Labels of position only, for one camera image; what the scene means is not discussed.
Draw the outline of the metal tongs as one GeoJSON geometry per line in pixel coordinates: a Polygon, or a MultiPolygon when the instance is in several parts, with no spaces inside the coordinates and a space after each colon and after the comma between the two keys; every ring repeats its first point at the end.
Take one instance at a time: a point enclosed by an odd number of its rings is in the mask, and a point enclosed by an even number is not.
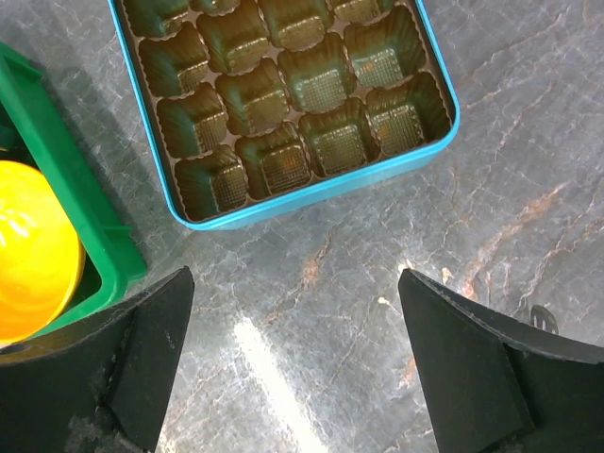
{"type": "Polygon", "coordinates": [[[543,331],[558,335],[559,327],[553,313],[544,306],[533,305],[529,313],[530,324],[543,331]]]}

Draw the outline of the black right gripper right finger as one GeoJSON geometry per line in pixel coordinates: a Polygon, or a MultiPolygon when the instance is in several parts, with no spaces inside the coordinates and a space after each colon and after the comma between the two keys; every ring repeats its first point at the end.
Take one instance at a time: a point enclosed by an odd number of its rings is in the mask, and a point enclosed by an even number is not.
{"type": "Polygon", "coordinates": [[[602,451],[602,347],[519,322],[412,269],[398,291],[440,451],[602,451]]]}

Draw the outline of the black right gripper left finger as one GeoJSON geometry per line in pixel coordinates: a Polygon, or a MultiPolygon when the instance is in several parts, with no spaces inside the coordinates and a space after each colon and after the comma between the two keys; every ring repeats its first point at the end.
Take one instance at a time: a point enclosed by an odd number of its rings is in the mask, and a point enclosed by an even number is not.
{"type": "Polygon", "coordinates": [[[183,267],[1,355],[4,452],[152,452],[190,321],[183,267]]]}

